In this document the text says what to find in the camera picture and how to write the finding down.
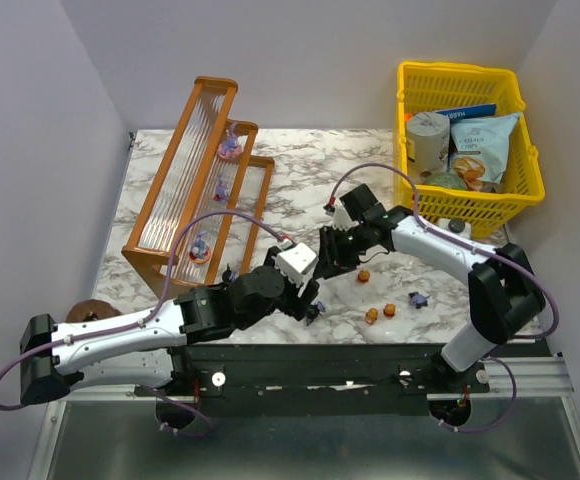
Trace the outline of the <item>black hat donkey toy back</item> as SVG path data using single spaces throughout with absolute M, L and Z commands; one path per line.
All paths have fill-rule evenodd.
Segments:
M 320 315 L 326 312 L 326 307 L 321 301 L 311 304 L 305 316 L 306 325 L 310 326 Z

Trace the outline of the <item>black hat donkey toy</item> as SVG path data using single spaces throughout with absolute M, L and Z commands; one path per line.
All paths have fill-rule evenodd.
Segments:
M 305 316 L 306 325 L 310 326 L 320 315 L 326 312 L 326 307 L 321 301 L 311 304 Z
M 223 283 L 229 284 L 234 282 L 238 276 L 239 270 L 233 268 L 230 264 L 227 264 L 225 270 L 221 274 L 221 280 Z

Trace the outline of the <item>orange bear toy back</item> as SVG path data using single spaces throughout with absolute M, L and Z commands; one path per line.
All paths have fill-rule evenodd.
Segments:
M 357 275 L 357 280 L 360 283 L 367 283 L 370 279 L 370 272 L 366 269 L 362 269 L 359 271 L 358 275 Z

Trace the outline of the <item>black hat donkey toy front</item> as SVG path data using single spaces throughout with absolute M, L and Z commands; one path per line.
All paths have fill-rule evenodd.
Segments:
M 238 276 L 239 270 L 233 268 L 230 264 L 227 264 L 225 270 L 221 274 L 221 280 L 223 283 L 229 284 L 234 282 Z

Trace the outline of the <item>purple donkey red base toy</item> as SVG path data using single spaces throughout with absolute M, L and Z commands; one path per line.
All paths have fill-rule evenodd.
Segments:
M 225 177 L 224 172 L 220 172 L 217 179 L 213 199 L 221 204 L 226 204 L 229 198 L 230 198 L 230 188 L 228 179 Z

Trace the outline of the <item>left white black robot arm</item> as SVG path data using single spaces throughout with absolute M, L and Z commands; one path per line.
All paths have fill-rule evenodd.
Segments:
M 110 358 L 228 338 L 275 311 L 302 320 L 319 290 L 308 276 L 316 263 L 307 245 L 288 244 L 232 282 L 194 287 L 151 310 L 81 324 L 37 315 L 20 340 L 20 402 L 62 399 L 84 386 L 87 367 Z

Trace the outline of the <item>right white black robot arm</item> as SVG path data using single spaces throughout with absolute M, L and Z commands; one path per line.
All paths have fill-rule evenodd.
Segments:
M 440 230 L 406 207 L 387 210 L 365 184 L 340 201 L 355 225 L 347 230 L 320 229 L 315 279 L 351 272 L 363 254 L 381 246 L 417 257 L 468 288 L 470 322 L 441 349 L 437 360 L 441 369 L 468 370 L 544 310 L 545 296 L 518 245 L 495 248 Z

